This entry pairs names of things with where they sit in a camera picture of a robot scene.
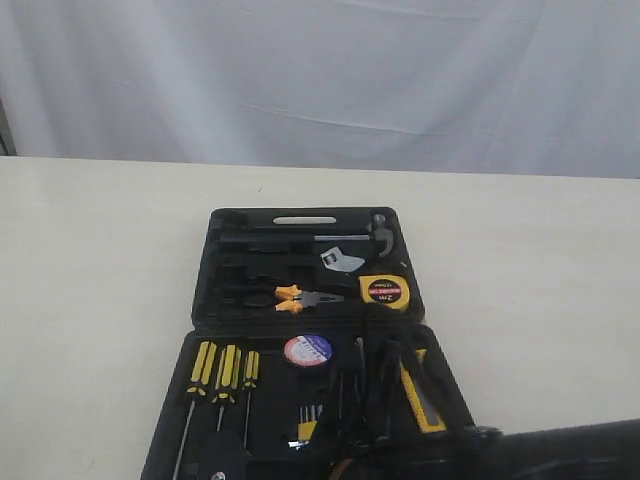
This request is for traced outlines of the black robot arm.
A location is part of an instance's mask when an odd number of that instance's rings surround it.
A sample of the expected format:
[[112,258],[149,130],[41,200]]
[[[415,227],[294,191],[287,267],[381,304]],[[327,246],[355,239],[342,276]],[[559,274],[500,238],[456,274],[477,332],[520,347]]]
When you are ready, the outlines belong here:
[[336,462],[328,479],[637,479],[639,421],[505,434],[479,427],[385,445]]

